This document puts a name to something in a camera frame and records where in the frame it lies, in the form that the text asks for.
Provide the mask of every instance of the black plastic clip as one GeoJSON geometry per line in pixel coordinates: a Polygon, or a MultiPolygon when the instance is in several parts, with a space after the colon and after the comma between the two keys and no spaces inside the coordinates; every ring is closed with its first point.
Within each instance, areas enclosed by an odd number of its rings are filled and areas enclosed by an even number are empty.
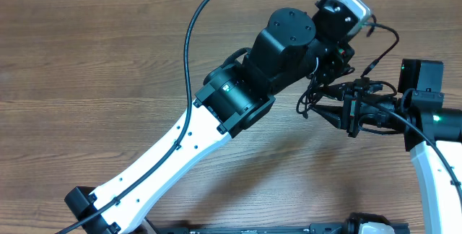
{"type": "Polygon", "coordinates": [[[115,222],[113,222],[113,224],[111,224],[108,228],[108,230],[111,232],[111,233],[118,233],[119,231],[121,231],[121,227],[119,227],[119,225],[115,222]]]}
{"type": "Polygon", "coordinates": [[[219,126],[217,126],[217,130],[220,134],[224,134],[227,132],[225,126],[223,126],[223,124],[221,123],[219,126]]]}
{"type": "Polygon", "coordinates": [[[118,206],[121,203],[121,200],[117,196],[114,197],[113,201],[114,201],[114,205],[116,206],[118,206]]]}
{"type": "Polygon", "coordinates": [[[173,142],[173,144],[176,146],[175,150],[179,150],[181,148],[181,144],[178,143],[178,140],[175,139],[175,141],[173,142]]]}
{"type": "Polygon", "coordinates": [[[456,181],[456,182],[454,183],[454,181],[451,180],[451,181],[450,181],[450,184],[451,184],[451,185],[454,185],[454,186],[460,186],[460,185],[461,185],[461,182],[460,182],[460,181],[456,181]]]}

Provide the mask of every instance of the white arm segment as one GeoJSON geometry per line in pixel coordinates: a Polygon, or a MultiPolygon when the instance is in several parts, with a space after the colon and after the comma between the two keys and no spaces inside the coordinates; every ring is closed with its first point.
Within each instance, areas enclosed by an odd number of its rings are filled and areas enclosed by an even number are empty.
{"type": "MultiPolygon", "coordinates": [[[[93,204],[96,209],[105,206],[160,160],[183,129],[185,117],[186,112],[169,132],[130,167],[92,192],[97,197],[93,204]]],[[[193,105],[188,127],[190,133],[184,136],[181,148],[174,151],[150,177],[123,197],[119,205],[114,205],[103,212],[103,219],[109,225],[116,222],[121,227],[119,233],[130,233],[135,230],[157,200],[181,176],[200,159],[231,140],[228,133],[220,134],[217,131],[218,125],[219,121],[203,105],[199,108],[193,105]]]]}
{"type": "MultiPolygon", "coordinates": [[[[462,144],[437,141],[436,145],[453,167],[457,179],[462,178],[462,144]]],[[[460,233],[461,203],[451,178],[431,146],[422,142],[411,149],[411,161],[419,179],[425,232],[428,234],[460,233]]]]}

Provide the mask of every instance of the cable connector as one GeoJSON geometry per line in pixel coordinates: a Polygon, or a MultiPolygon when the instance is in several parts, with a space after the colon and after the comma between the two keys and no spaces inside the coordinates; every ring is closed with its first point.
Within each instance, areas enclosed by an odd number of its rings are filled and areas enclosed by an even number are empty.
{"type": "Polygon", "coordinates": [[[375,59],[371,64],[369,64],[369,66],[367,66],[366,69],[362,72],[361,78],[369,74],[370,71],[372,71],[372,69],[374,69],[374,67],[378,64],[378,62],[379,59],[375,59]]]}

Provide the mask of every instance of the black cable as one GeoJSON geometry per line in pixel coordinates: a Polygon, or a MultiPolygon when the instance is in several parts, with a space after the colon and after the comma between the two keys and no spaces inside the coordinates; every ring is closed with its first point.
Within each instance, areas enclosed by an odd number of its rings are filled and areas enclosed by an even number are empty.
{"type": "Polygon", "coordinates": [[[147,217],[144,217],[144,220],[147,221],[147,224],[149,224],[149,226],[153,229],[154,232],[156,232],[156,234],[160,234],[160,230],[150,220],[148,220],[147,217]]]}
{"type": "Polygon", "coordinates": [[[383,101],[387,98],[391,98],[391,97],[394,97],[398,94],[398,90],[396,90],[395,86],[393,86],[391,83],[389,82],[385,82],[385,81],[371,81],[369,83],[369,85],[386,85],[388,86],[391,90],[393,90],[393,93],[390,93],[390,94],[384,94],[384,95],[381,95],[375,102],[378,103],[380,101],[383,101]]]}
{"type": "Polygon", "coordinates": [[[363,73],[361,74],[361,77],[364,77],[366,76],[370,71],[372,71],[372,69],[374,69],[374,67],[378,64],[378,62],[389,52],[391,51],[399,42],[399,35],[398,35],[398,32],[396,32],[393,28],[391,27],[388,27],[386,25],[381,25],[381,24],[378,24],[378,23],[375,23],[375,22],[366,22],[364,25],[368,25],[368,26],[371,26],[371,27],[379,27],[379,28],[382,28],[382,29],[385,29],[385,30],[388,30],[390,32],[392,32],[395,37],[396,37],[396,40],[395,40],[395,43],[393,43],[386,51],[384,51],[379,57],[377,57],[372,63],[370,63],[366,69],[363,71],[363,73]]]}
{"type": "Polygon", "coordinates": [[[133,191],[140,183],[142,183],[146,178],[148,178],[153,172],[158,169],[159,166],[161,166],[166,159],[169,158],[169,156],[177,149],[177,147],[180,146],[181,140],[183,140],[183,137],[186,134],[186,131],[189,126],[189,122],[191,120],[191,111],[192,111],[192,93],[191,93],[191,81],[189,77],[189,62],[188,62],[188,52],[189,52],[189,41],[191,39],[191,33],[193,31],[194,24],[196,23],[197,18],[199,17],[199,14],[201,13],[202,9],[206,6],[206,4],[210,0],[203,0],[199,7],[196,9],[194,12],[193,17],[191,18],[191,21],[189,22],[188,30],[186,31],[186,36],[185,36],[185,44],[184,44],[184,49],[183,49],[183,65],[184,65],[184,71],[185,71],[185,84],[186,84],[186,98],[188,101],[188,106],[186,108],[186,119],[185,123],[183,126],[183,130],[181,130],[180,135],[177,138],[177,141],[173,144],[173,146],[165,153],[165,155],[151,168],[149,169],[141,178],[136,180],[133,184],[131,184],[127,189],[122,191],[117,197],[115,197],[112,201],[107,203],[105,206],[94,212],[88,217],[85,217],[84,219],[64,228],[63,230],[57,232],[56,234],[64,234],[68,233],[72,230],[77,229],[78,227],[82,226],[83,224],[89,222],[90,220],[94,219],[96,216],[101,215],[103,212],[105,212],[107,209],[112,207],[115,204],[118,204],[120,200],[127,195],[130,191],[133,191]]]}
{"type": "MultiPolygon", "coordinates": [[[[377,17],[375,17],[374,14],[371,14],[370,17],[372,17],[372,20],[374,21],[374,24],[377,24],[377,17]]],[[[370,37],[370,35],[372,35],[374,30],[375,30],[375,25],[371,25],[369,31],[366,34],[366,37],[370,37]]]]}
{"type": "Polygon", "coordinates": [[[308,95],[311,93],[311,88],[313,87],[313,84],[314,84],[315,80],[316,80],[316,76],[314,76],[310,80],[310,84],[308,85],[306,91],[298,99],[297,106],[295,108],[297,113],[302,114],[304,118],[308,118],[308,111],[311,109],[311,108],[308,107],[308,104],[310,103],[309,100],[308,100],[308,95]],[[304,111],[300,111],[300,104],[305,105],[304,111]]]}
{"type": "Polygon", "coordinates": [[[382,131],[382,130],[376,130],[376,129],[367,129],[367,128],[362,126],[363,125],[362,121],[365,118],[370,118],[370,119],[375,120],[375,115],[374,114],[365,114],[365,115],[362,115],[361,118],[359,118],[359,120],[358,120],[358,129],[361,130],[361,131],[374,133],[374,134],[379,134],[379,135],[382,135],[382,136],[388,136],[388,135],[394,135],[394,134],[402,134],[402,132],[396,131],[396,130],[382,131]]]}
{"type": "Polygon", "coordinates": [[[236,52],[231,54],[228,58],[226,58],[226,60],[223,62],[222,65],[220,65],[220,67],[225,68],[227,65],[234,63],[234,60],[241,57],[244,53],[250,53],[251,50],[252,49],[249,47],[244,47],[244,48],[237,50],[236,52]]]}
{"type": "Polygon", "coordinates": [[[375,103],[372,103],[372,102],[369,102],[369,101],[366,101],[366,100],[363,100],[362,102],[364,102],[364,103],[366,103],[366,104],[368,104],[368,105],[370,105],[370,106],[372,106],[374,108],[377,108],[379,111],[385,112],[388,115],[393,116],[394,118],[399,120],[401,123],[406,124],[412,131],[414,131],[415,133],[420,135],[427,142],[427,144],[433,148],[433,150],[435,151],[435,153],[437,154],[437,156],[440,158],[441,162],[445,166],[445,169],[449,173],[449,176],[450,176],[451,180],[453,181],[453,184],[454,184],[454,186],[455,186],[455,188],[457,190],[457,194],[459,195],[459,200],[460,200],[459,202],[461,203],[461,208],[462,208],[461,182],[458,181],[456,175],[454,174],[453,169],[451,168],[451,166],[449,165],[448,161],[445,159],[445,157],[443,156],[441,151],[438,149],[436,144],[433,143],[432,141],[430,141],[430,139],[427,136],[425,136],[425,134],[422,131],[420,131],[416,126],[414,126],[411,122],[407,121],[405,118],[401,117],[400,115],[398,115],[398,114],[396,114],[396,113],[394,113],[392,111],[389,111],[388,109],[386,109],[386,108],[384,108],[384,107],[382,107],[380,105],[377,105],[375,103]]]}
{"type": "Polygon", "coordinates": [[[346,75],[350,75],[352,74],[354,71],[356,71],[356,69],[354,67],[349,67],[342,75],[342,76],[346,76],[346,75]]]}
{"type": "Polygon", "coordinates": [[[402,113],[405,112],[405,110],[404,110],[404,101],[406,100],[407,95],[409,95],[409,93],[411,93],[411,92],[413,92],[413,91],[415,91],[415,90],[416,90],[416,89],[414,89],[414,88],[409,88],[409,89],[407,89],[406,91],[404,91],[403,97],[401,97],[401,102],[399,103],[399,110],[400,110],[402,113]]]}

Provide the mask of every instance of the wooden table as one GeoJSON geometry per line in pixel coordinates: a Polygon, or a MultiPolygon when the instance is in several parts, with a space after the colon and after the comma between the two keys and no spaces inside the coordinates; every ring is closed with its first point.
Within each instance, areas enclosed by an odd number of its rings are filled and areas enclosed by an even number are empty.
{"type": "MultiPolygon", "coordinates": [[[[0,0],[0,233],[73,223],[63,199],[124,170],[186,106],[184,33],[201,0],[0,0]]],[[[401,43],[370,74],[398,84],[402,58],[445,62],[445,107],[462,103],[462,1],[363,0],[401,43]]],[[[193,92],[273,11],[314,14],[314,0],[213,0],[193,31],[193,92]]],[[[353,41],[357,73],[393,42],[353,41]]],[[[373,212],[423,231],[416,173],[402,136],[356,139],[295,113],[306,79],[271,112],[202,160],[154,206],[159,226],[307,225],[373,212]]]]}

